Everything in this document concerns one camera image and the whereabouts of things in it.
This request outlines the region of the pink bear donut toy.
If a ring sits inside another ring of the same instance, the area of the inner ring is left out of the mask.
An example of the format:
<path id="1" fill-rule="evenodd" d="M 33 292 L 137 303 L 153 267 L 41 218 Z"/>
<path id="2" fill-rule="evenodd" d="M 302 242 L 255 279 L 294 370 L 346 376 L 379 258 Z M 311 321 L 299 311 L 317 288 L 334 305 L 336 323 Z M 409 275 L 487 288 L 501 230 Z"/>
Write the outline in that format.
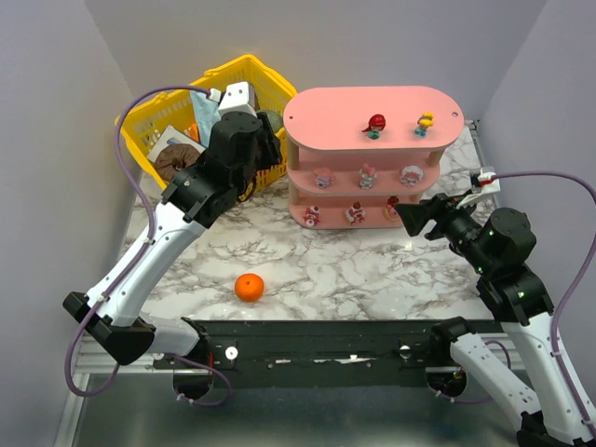
<path id="1" fill-rule="evenodd" d="M 400 216 L 395 209 L 399 203 L 400 199 L 397 196 L 390 196 L 386 201 L 384 215 L 391 222 L 396 222 L 400 219 Z"/>

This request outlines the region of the white ring pink figure toy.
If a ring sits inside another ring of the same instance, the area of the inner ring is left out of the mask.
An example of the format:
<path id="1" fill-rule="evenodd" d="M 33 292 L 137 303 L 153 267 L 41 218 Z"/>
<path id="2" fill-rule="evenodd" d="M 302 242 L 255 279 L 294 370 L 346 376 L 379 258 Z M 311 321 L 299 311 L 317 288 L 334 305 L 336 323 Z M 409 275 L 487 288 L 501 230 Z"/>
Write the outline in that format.
<path id="1" fill-rule="evenodd" d="M 424 180 L 425 173 L 421 167 L 411 165 L 400 172 L 400 182 L 407 187 L 414 187 Z"/>

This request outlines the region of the pink round planet toy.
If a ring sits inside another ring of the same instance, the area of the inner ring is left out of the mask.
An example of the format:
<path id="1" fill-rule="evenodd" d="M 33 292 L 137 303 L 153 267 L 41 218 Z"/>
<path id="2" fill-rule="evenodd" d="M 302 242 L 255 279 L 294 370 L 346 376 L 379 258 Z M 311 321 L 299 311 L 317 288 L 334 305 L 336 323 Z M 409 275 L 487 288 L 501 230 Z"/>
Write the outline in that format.
<path id="1" fill-rule="evenodd" d="M 316 186 L 325 189 L 336 181 L 336 176 L 329 168 L 318 168 L 313 171 Z"/>

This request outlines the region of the small yellow minion toy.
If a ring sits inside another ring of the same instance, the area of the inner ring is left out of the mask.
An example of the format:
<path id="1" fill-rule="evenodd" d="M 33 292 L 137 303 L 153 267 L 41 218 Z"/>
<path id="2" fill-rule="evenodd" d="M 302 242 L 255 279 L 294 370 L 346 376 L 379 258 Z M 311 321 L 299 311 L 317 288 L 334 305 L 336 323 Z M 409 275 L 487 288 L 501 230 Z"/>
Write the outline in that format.
<path id="1" fill-rule="evenodd" d="M 434 114 L 431 112 L 422 113 L 416 123 L 414 135 L 418 138 L 425 138 L 427 131 L 434 125 Z"/>

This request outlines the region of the red strawberry figure toy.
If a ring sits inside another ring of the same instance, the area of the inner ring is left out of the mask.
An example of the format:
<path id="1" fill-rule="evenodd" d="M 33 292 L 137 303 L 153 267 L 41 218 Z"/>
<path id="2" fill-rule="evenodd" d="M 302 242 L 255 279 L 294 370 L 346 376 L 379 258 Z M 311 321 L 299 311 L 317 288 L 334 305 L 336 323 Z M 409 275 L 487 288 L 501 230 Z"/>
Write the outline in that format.
<path id="1" fill-rule="evenodd" d="M 362 133 L 371 140 L 378 140 L 385 127 L 386 118 L 381 114 L 375 114 L 370 117 L 367 127 Z"/>

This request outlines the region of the pink bear strawberry toy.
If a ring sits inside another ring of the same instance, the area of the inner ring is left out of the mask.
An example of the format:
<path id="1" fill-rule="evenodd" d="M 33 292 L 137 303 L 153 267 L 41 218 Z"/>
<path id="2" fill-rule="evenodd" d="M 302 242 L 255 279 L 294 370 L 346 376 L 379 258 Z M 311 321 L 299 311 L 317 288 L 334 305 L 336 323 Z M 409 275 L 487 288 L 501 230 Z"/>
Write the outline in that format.
<path id="1" fill-rule="evenodd" d="M 309 206 L 305 209 L 304 224 L 308 228 L 317 226 L 320 223 L 320 209 L 318 206 Z"/>

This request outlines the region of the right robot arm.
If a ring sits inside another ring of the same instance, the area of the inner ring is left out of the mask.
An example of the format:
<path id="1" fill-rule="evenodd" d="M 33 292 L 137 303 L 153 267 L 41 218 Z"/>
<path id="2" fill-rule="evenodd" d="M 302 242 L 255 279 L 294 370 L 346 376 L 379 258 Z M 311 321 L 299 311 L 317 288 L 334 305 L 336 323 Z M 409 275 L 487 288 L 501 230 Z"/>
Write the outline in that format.
<path id="1" fill-rule="evenodd" d="M 515 346 L 531 381 L 522 382 L 486 347 L 464 318 L 435 325 L 437 349 L 471 374 L 499 405 L 516 430 L 520 446 L 592 446 L 595 407 L 567 358 L 560 334 L 553 329 L 554 306 L 543 281 L 525 263 L 536 238 L 527 216 L 500 208 L 485 224 L 477 223 L 461 197 L 439 194 L 418 204 L 396 205 L 409 236 L 446 238 L 450 249 L 476 271 L 476 289 Z"/>

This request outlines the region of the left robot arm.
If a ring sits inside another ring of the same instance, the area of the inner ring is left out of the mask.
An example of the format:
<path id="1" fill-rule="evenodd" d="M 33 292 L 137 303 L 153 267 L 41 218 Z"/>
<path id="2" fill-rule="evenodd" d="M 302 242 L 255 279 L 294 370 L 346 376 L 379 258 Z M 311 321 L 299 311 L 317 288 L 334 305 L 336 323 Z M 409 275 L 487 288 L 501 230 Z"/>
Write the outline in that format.
<path id="1" fill-rule="evenodd" d="M 64 309 L 119 365 L 144 354 L 192 352 L 200 339 L 195 324 L 151 320 L 142 316 L 142 306 L 183 251 L 237 204 L 256 172 L 280 160 L 280 141 L 265 113 L 226 113 L 196 163 L 163 191 L 152 221 L 129 250 L 88 291 L 70 292 Z"/>

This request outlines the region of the pink three-tier wooden shelf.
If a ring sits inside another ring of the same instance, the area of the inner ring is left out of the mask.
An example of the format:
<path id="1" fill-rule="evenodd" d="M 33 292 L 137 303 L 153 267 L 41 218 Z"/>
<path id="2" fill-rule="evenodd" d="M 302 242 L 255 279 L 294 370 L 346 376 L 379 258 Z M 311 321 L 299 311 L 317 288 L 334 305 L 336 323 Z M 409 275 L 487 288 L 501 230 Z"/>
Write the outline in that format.
<path id="1" fill-rule="evenodd" d="M 422 113 L 434 114 L 425 138 L 414 135 Z M 386 127 L 378 140 L 362 131 L 371 116 L 381 114 Z M 318 206 L 320 223 L 309 229 L 396 228 L 384 208 L 390 196 L 416 203 L 440 177 L 444 151 L 460 137 L 464 114 L 459 104 L 438 89 L 425 86 L 311 88 L 285 106 L 283 121 L 288 141 L 289 210 L 304 224 L 305 209 Z M 359 187 L 364 163 L 376 168 L 373 188 Z M 415 165 L 425 177 L 414 187 L 400 182 L 404 167 Z M 313 171 L 329 168 L 336 181 L 318 188 Z M 365 221 L 350 225 L 345 211 L 359 201 Z"/>

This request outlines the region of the green melon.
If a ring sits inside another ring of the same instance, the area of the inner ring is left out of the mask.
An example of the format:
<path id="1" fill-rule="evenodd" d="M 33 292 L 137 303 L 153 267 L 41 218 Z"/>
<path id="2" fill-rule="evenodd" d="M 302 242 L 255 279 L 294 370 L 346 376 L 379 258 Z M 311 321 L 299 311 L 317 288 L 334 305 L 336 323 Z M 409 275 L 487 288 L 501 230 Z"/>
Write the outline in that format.
<path id="1" fill-rule="evenodd" d="M 258 114 L 262 114 L 267 117 L 274 134 L 277 134 L 283 128 L 283 118 L 280 113 L 274 110 L 263 109 L 259 110 Z"/>

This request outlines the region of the light blue cassava chips bag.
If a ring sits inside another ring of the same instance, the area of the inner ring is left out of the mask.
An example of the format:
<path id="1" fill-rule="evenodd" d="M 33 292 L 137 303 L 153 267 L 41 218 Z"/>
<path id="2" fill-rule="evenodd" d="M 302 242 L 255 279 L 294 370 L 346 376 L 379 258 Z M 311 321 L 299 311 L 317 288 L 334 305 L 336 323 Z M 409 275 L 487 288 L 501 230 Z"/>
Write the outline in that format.
<path id="1" fill-rule="evenodd" d="M 221 119 L 219 113 L 221 97 L 222 92 L 216 88 L 211 88 L 208 94 L 194 90 L 190 92 L 199 139 L 205 147 L 210 144 L 212 127 Z"/>

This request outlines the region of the orange snack packet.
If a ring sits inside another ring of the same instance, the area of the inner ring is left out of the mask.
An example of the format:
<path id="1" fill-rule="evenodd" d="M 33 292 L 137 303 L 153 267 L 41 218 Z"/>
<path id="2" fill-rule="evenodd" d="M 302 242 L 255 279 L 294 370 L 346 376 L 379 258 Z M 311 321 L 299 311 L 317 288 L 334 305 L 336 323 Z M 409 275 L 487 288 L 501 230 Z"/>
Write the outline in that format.
<path id="1" fill-rule="evenodd" d="M 198 125 L 196 123 L 193 123 L 189 129 L 188 129 L 188 136 L 196 141 L 196 142 L 200 142 L 200 136 L 199 136 L 199 131 L 198 131 Z"/>

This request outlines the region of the white and blue box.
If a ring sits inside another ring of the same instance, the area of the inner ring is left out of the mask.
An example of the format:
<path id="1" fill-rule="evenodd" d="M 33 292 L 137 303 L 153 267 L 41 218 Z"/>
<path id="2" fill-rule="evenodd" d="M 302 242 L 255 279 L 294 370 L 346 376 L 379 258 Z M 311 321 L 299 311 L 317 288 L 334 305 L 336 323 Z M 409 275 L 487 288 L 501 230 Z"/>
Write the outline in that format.
<path id="1" fill-rule="evenodd" d="M 177 143 L 190 144 L 195 149 L 197 149 L 199 153 L 202 153 L 205 150 L 205 147 L 200 142 L 191 139 L 185 133 L 175 129 L 172 125 L 169 125 L 161 134 L 158 135 L 156 143 L 153 145 L 152 149 L 149 151 L 147 155 L 147 159 L 150 162 L 154 163 L 158 155 L 163 150 L 165 150 L 170 145 Z"/>

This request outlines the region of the brown striped wrapped roll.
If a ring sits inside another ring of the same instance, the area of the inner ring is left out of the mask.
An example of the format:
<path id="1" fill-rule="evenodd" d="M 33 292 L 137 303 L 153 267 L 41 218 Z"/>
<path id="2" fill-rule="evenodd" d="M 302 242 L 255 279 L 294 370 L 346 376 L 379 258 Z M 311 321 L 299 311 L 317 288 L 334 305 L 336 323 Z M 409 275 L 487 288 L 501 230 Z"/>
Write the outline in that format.
<path id="1" fill-rule="evenodd" d="M 199 156 L 191 144 L 171 144 L 158 154 L 154 168 L 163 181 L 170 182 L 178 172 L 195 164 Z"/>

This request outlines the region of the yellow plastic shopping basket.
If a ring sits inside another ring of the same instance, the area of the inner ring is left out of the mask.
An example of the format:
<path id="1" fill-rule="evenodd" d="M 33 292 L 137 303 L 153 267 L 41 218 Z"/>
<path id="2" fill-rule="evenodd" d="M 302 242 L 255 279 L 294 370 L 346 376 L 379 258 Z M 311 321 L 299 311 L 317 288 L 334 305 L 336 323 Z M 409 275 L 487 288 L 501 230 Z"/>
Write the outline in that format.
<path id="1" fill-rule="evenodd" d="M 296 88 L 276 70 L 256 56 L 245 54 L 217 68 L 209 69 L 192 84 L 200 88 L 224 91 L 229 85 L 246 81 L 253 86 L 258 108 L 283 114 L 285 106 L 296 94 Z M 121 134 L 126 146 L 141 169 L 150 175 L 160 189 L 168 182 L 154 167 L 159 138 L 172 127 L 186 135 L 196 123 L 191 93 L 175 89 L 160 92 L 148 102 L 134 107 L 123 123 Z"/>

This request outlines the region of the orange fruit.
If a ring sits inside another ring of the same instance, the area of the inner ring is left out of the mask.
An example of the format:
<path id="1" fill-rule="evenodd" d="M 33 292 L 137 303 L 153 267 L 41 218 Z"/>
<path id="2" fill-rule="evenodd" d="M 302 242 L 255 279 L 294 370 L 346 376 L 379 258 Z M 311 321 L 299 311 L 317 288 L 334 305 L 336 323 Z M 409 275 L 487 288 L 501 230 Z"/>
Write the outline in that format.
<path id="1" fill-rule="evenodd" d="M 254 303 L 264 294 L 264 280 L 253 273 L 243 274 L 237 278 L 234 292 L 240 301 Z"/>

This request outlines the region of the black front mounting rail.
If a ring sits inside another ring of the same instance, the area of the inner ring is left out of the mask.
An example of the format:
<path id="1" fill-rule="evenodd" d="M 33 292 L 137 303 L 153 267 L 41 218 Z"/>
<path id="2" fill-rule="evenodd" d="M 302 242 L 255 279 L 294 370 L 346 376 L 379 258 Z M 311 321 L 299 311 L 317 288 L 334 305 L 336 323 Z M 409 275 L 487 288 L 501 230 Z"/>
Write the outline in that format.
<path id="1" fill-rule="evenodd" d="M 191 360 L 233 388 L 425 386 L 427 370 L 453 366 L 449 340 L 497 334 L 488 320 L 203 320 Z"/>

